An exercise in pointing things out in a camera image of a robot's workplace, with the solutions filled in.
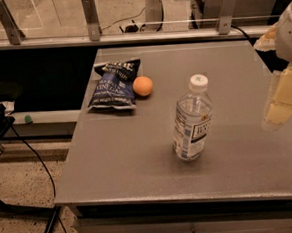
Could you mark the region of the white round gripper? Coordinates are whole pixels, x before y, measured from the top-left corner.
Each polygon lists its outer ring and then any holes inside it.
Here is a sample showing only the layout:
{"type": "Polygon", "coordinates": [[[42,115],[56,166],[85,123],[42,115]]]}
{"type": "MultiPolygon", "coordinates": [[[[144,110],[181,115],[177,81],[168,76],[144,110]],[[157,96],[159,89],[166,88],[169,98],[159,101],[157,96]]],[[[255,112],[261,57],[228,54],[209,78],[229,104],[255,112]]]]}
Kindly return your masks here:
{"type": "Polygon", "coordinates": [[[280,15],[277,27],[272,25],[253,48],[264,52],[276,50],[280,59],[290,62],[282,72],[272,73],[263,112],[264,129],[280,128],[292,116],[292,1],[280,15]]]}

